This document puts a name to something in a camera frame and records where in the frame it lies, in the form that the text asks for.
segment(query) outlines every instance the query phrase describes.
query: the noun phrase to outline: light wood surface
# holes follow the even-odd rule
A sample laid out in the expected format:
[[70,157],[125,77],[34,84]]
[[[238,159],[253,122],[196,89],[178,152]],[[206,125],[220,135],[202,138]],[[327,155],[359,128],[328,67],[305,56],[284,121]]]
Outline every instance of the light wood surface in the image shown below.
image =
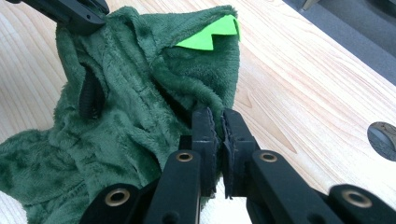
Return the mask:
[[[349,183],[396,208],[396,162],[367,139],[373,122],[396,124],[396,87],[281,0],[107,2],[111,11],[129,5],[142,14],[234,6],[242,32],[234,109],[260,146],[281,153],[314,189]],[[25,4],[0,1],[0,142],[53,124],[66,82],[54,29]],[[244,210],[242,200],[215,200],[202,223],[248,223]],[[25,222],[21,206],[0,194],[0,223]]]

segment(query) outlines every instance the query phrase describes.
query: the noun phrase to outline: black plastic part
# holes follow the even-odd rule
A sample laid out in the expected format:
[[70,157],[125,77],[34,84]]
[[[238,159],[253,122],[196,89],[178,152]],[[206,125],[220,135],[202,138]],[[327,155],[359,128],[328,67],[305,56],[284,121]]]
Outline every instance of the black plastic part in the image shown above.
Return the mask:
[[192,150],[172,153],[144,223],[199,223],[201,157]]
[[216,192],[219,140],[209,108],[197,110],[192,114],[191,140],[191,149],[201,156],[201,194],[204,197],[211,197]]
[[86,74],[79,94],[78,112],[84,119],[98,119],[105,104],[105,94],[99,79],[85,64]]
[[328,204],[345,223],[395,223],[396,212],[365,189],[352,185],[332,187]]
[[[20,1],[8,0],[8,2],[16,4]],[[105,0],[22,0],[22,2],[78,35],[90,35],[105,24],[105,21],[90,7],[103,14],[109,12]]]
[[[125,189],[129,192],[129,199],[127,202],[119,206],[109,206],[106,204],[106,196],[116,189]],[[116,184],[109,186],[102,190],[85,210],[84,215],[80,220],[80,224],[108,224],[108,223],[125,223],[129,216],[132,207],[136,203],[138,198],[139,190],[133,185],[127,184]]]
[[[116,184],[102,190],[85,210],[80,224],[126,224],[126,223],[143,223],[143,219],[149,209],[149,204],[157,188],[158,180],[155,180],[143,187],[137,189],[133,185]],[[127,202],[119,206],[109,206],[106,203],[107,195],[117,189],[126,189],[129,192]]]
[[248,162],[252,152],[259,150],[259,146],[238,112],[225,109],[222,121],[225,132],[222,171],[225,196],[246,197]]
[[255,151],[249,172],[276,223],[343,223],[280,154]]
[[181,135],[178,142],[178,150],[191,150],[191,135]]
[[271,211],[266,204],[258,204],[247,198],[247,212],[253,224],[275,223]]

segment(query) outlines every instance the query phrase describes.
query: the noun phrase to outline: gray floor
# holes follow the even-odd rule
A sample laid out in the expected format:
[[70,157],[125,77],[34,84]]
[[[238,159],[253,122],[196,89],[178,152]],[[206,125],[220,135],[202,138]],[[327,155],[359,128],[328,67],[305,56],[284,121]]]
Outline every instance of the gray floor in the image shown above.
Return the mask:
[[320,0],[307,11],[304,0],[284,2],[396,85],[396,18],[367,0]]

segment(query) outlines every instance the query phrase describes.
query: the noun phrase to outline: green felt piece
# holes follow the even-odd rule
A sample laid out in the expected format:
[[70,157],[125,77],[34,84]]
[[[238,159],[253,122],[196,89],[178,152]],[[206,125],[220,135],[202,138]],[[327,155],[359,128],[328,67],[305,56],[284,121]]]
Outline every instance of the green felt piece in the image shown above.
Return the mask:
[[[211,51],[176,44],[226,15],[236,13],[226,6],[139,15],[123,7],[89,36],[58,27],[68,82],[54,126],[0,145],[0,190],[22,203],[30,223],[78,223],[103,188],[142,188],[158,178],[179,137],[191,133],[192,111],[210,107],[221,135],[221,110],[233,106],[236,89],[238,36],[213,36]],[[87,70],[105,98],[97,119],[78,113]]]
[[233,15],[226,15],[206,26],[203,30],[180,41],[177,46],[188,49],[213,50],[212,35],[238,35],[238,20]]

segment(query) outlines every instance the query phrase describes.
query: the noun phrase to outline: plush toy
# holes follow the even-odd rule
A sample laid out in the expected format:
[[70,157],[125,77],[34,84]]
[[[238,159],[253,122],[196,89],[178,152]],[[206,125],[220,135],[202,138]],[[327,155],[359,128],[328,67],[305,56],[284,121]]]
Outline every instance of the plush toy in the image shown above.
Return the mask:
[[31,223],[78,223],[103,188],[161,175],[191,114],[232,107],[239,67],[231,7],[139,15],[123,7],[88,36],[58,27],[67,76],[54,126],[0,145],[0,190]]

